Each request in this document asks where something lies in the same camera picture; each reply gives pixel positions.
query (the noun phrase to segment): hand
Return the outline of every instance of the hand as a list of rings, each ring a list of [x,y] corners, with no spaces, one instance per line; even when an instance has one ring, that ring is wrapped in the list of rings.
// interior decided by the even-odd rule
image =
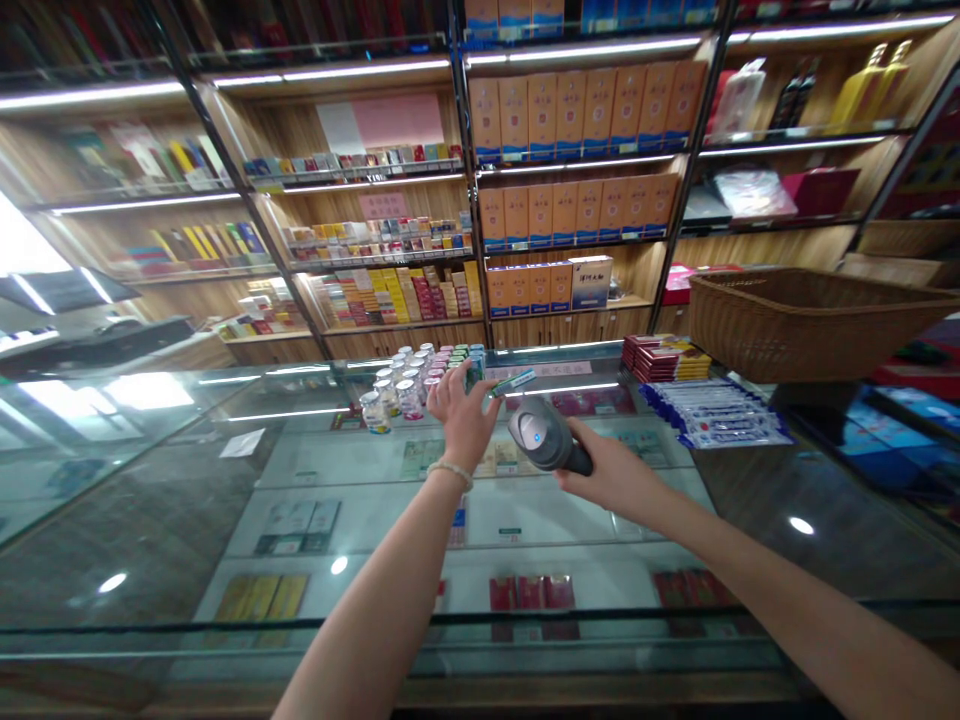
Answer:
[[[483,397],[497,384],[496,380],[481,380],[469,395],[464,392],[463,379],[470,364],[467,359],[456,370],[444,375],[439,385],[430,388],[427,410],[443,423],[447,449],[441,459],[473,475],[490,444],[502,400],[496,398],[487,411],[483,411]]]
[[[576,418],[567,418],[567,425],[593,460],[593,474],[554,470],[560,489],[649,526],[670,488],[623,443],[597,435]]]

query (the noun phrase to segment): forearm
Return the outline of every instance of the forearm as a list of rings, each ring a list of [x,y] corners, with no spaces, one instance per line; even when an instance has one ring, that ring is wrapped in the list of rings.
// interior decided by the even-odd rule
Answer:
[[[440,582],[462,480],[436,470],[326,619],[275,718],[388,717]]]
[[[847,717],[951,717],[960,682],[920,643],[662,486],[654,530],[697,555]],[[621,512],[634,519],[640,508]]]

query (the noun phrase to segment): display rack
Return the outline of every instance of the display rack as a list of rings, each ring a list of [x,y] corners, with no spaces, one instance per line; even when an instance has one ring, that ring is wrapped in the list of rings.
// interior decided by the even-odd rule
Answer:
[[[199,323],[236,315],[237,300],[250,294],[248,278],[282,278],[303,318],[302,329],[230,343],[231,348],[275,344],[272,355],[267,350],[258,356],[261,362],[389,355],[398,345],[434,341],[438,330],[456,342],[497,348],[659,331],[676,327],[684,312],[663,302],[672,263],[777,263],[832,270],[861,238],[891,232],[882,225],[891,221],[876,220],[876,203],[960,60],[956,3],[872,5],[833,13],[811,13],[801,4],[778,7],[779,16],[751,17],[752,6],[721,2],[684,17],[632,19],[619,30],[601,23],[593,33],[579,18],[568,17],[548,33],[534,28],[529,37],[482,37],[466,29],[464,3],[447,0],[430,4],[418,32],[402,36],[327,42],[318,35],[322,41],[306,45],[291,37],[285,46],[240,51],[220,47],[209,21],[198,24],[195,17],[178,17],[167,4],[140,0],[136,12],[149,28],[141,35],[150,35],[150,48],[157,52],[144,47],[137,58],[100,58],[82,71],[65,65],[45,74],[29,68],[0,73],[0,83],[10,88],[0,97],[0,162],[7,171],[0,182],[68,262],[95,266],[136,287],[143,297],[125,307],[144,320],[187,314]],[[306,36],[308,30],[298,33]],[[904,40],[912,41],[906,60],[910,69],[890,102],[869,122],[831,126],[846,78],[864,67],[878,43]],[[759,57],[766,58],[767,74],[747,128],[732,137],[709,132],[724,72]],[[796,126],[768,130],[781,90],[815,58],[816,83]],[[493,159],[481,153],[478,158],[469,90],[474,79],[676,60],[706,64],[686,137],[641,138],[560,159],[535,149]],[[460,148],[456,156],[412,161],[386,156],[375,167],[282,173],[256,167],[258,158],[330,153],[318,103],[380,102],[388,111],[390,102],[416,93],[436,96],[441,145],[450,152]],[[165,148],[188,140],[202,144],[198,152],[210,166],[209,177],[138,178],[119,187],[94,182],[81,155],[67,152],[66,144],[72,142],[76,149],[80,143],[82,149],[91,140],[84,140],[78,128],[92,127],[105,138],[101,152],[115,157],[123,141],[105,128],[120,123],[128,123],[131,132],[146,128]],[[71,133],[73,139],[65,140]],[[836,212],[749,224],[685,221],[692,189],[740,163],[761,163],[781,177],[817,166],[860,172]],[[177,174],[164,169],[166,175]],[[583,246],[540,247],[521,241],[485,247],[479,207],[484,189],[662,174],[677,176],[663,228],[625,231]],[[347,257],[291,251],[289,228],[361,222],[366,218],[361,199],[374,193],[402,196],[411,216],[469,218],[472,227],[463,226],[472,231],[469,242],[464,232],[464,243],[456,248]],[[200,227],[212,228],[207,232],[216,235],[217,228],[239,223],[255,233],[258,252],[220,253],[220,261],[212,263],[182,258],[162,272],[138,268],[131,259],[131,251],[156,245],[152,230]],[[904,232],[903,226],[898,232]],[[624,299],[548,317],[491,316],[488,268],[601,253],[613,258],[613,276]],[[314,292],[322,283],[318,278],[357,268],[435,266],[443,279],[474,261],[482,308],[474,308],[470,317],[338,327]],[[284,346],[293,340],[296,349]],[[304,355],[304,343],[311,342],[314,350]]]

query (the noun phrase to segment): cardboard box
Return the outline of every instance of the cardboard box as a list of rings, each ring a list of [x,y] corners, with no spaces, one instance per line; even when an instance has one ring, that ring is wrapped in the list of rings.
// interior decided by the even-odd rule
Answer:
[[[585,180],[577,183],[577,245],[587,245],[597,241],[602,198],[603,180]]]
[[[527,188],[513,187],[503,190],[504,227],[507,234],[507,246],[513,243],[530,241],[529,213],[527,210]]]
[[[510,294],[510,315],[530,314],[530,269],[526,265],[519,265],[507,269],[507,292]]]
[[[527,77],[530,159],[552,160],[557,147],[557,74]]]
[[[667,106],[673,88],[675,62],[647,65],[647,81],[643,87],[643,106],[637,143],[641,150],[659,148],[667,126]]]
[[[573,288],[573,265],[550,263],[550,312],[567,312]]]
[[[496,79],[471,79],[470,119],[477,161],[500,162],[500,89]]]
[[[587,101],[583,113],[583,154],[606,155],[610,147],[610,116],[617,71],[613,68],[587,73]]]
[[[497,0],[464,0],[467,16],[467,39],[496,40],[500,28]]]
[[[479,193],[479,200],[483,247],[487,250],[506,248],[507,231],[504,225],[503,190],[484,188]]]
[[[587,74],[580,70],[557,73],[557,157],[580,156],[583,145],[583,109]]]
[[[653,207],[650,211],[650,221],[647,223],[646,232],[659,232],[667,230],[670,223],[670,214],[673,211],[673,198],[677,193],[677,184],[680,182],[680,176],[675,173],[664,173],[663,175],[653,175]]]
[[[621,222],[625,239],[635,240],[646,231],[653,207],[653,175],[627,178],[627,194],[623,203]]]
[[[510,295],[507,268],[487,268],[487,300],[490,302],[490,317],[510,317]]]
[[[526,160],[530,150],[527,137],[527,79],[500,78],[500,140],[504,161]]]
[[[646,65],[617,68],[617,84],[613,92],[613,114],[610,119],[610,150],[635,152],[640,129],[640,103],[647,79]]]
[[[606,307],[610,276],[613,274],[613,258],[609,255],[571,258],[570,264],[573,265],[571,309]]]
[[[528,187],[527,205],[530,208],[530,247],[551,247],[553,245],[553,185]]]
[[[553,247],[573,245],[577,237],[577,183],[553,186]]]
[[[550,312],[550,266],[546,263],[527,266],[529,277],[530,314],[542,315]]]
[[[614,178],[603,181],[603,198],[600,202],[601,240],[616,240],[623,228],[623,205],[627,196],[627,179]]]
[[[670,148],[686,147],[693,121],[700,107],[700,88],[707,72],[703,60],[681,60],[673,74],[670,104],[667,108],[666,143]]]

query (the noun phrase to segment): glass display counter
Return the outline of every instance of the glass display counter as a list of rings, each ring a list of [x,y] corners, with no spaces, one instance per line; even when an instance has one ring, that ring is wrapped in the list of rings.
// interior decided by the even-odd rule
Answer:
[[[950,542],[802,438],[688,451],[619,356],[598,343],[488,366],[536,365],[523,392],[620,438],[711,512],[925,640],[960,634]],[[442,452],[429,416],[362,426],[386,364],[0,388],[0,707],[269,713]],[[518,403],[451,528],[401,704],[798,697],[792,666],[696,557],[518,455]]]

